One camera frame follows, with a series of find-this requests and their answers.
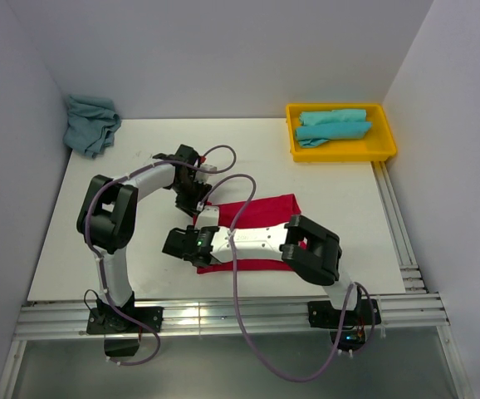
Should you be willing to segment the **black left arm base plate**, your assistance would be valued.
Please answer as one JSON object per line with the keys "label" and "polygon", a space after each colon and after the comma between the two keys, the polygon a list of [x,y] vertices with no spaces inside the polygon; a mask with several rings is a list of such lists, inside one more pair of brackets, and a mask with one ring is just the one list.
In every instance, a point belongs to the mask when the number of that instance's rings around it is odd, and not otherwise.
{"label": "black left arm base plate", "polygon": [[[164,309],[162,307],[137,307],[133,310],[130,317],[159,333],[163,314]],[[112,308],[107,308],[106,310],[93,308],[90,311],[86,326],[87,335],[139,333],[143,331],[144,328],[139,324],[135,324],[127,318],[120,316]]]}

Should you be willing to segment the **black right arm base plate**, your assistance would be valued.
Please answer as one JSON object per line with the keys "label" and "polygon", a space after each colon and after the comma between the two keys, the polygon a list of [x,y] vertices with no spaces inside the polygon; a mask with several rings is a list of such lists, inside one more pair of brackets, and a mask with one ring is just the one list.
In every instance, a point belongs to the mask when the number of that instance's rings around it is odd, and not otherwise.
{"label": "black right arm base plate", "polygon": [[[307,303],[307,310],[311,328],[338,328],[341,310],[333,308],[330,301],[310,301]],[[354,310],[347,309],[345,311],[343,327],[373,326],[381,323],[382,318],[377,301],[361,299]]]}

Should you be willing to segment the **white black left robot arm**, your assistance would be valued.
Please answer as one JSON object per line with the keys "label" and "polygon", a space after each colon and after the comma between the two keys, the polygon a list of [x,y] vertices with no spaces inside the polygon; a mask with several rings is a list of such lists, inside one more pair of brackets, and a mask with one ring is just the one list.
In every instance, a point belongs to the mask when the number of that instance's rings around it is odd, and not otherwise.
{"label": "white black left robot arm", "polygon": [[117,332],[130,330],[136,311],[127,306],[134,300],[130,285],[126,247],[136,224],[138,203],[157,190],[172,190],[175,206],[189,216],[198,214],[198,203],[211,190],[203,165],[205,156],[187,145],[172,155],[158,154],[154,161],[128,175],[92,178],[76,222],[77,231],[96,258],[100,279],[100,301],[112,305],[106,322]]}

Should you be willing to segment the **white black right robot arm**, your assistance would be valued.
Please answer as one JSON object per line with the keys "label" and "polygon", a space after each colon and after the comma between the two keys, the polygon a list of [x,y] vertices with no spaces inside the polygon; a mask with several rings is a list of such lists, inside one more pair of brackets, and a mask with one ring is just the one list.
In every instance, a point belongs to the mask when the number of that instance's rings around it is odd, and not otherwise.
{"label": "white black right robot arm", "polygon": [[341,323],[353,323],[363,311],[356,284],[340,267],[339,236],[304,215],[295,214],[286,223],[261,228],[175,228],[162,252],[196,268],[242,260],[279,261],[302,280],[324,288]]}

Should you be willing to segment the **red t-shirt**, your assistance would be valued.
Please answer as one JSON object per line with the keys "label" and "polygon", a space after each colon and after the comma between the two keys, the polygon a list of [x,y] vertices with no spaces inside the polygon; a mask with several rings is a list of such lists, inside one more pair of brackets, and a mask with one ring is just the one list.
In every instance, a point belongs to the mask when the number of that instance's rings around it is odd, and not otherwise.
{"label": "red t-shirt", "polygon": [[[243,202],[217,204],[218,226],[229,228],[233,217],[241,209]],[[256,229],[272,227],[287,223],[294,214],[300,214],[301,209],[294,194],[279,195],[254,199],[242,213],[236,224],[238,229]],[[282,256],[275,259],[248,259],[246,251],[237,248],[238,271],[286,271],[292,269],[282,261]]]}

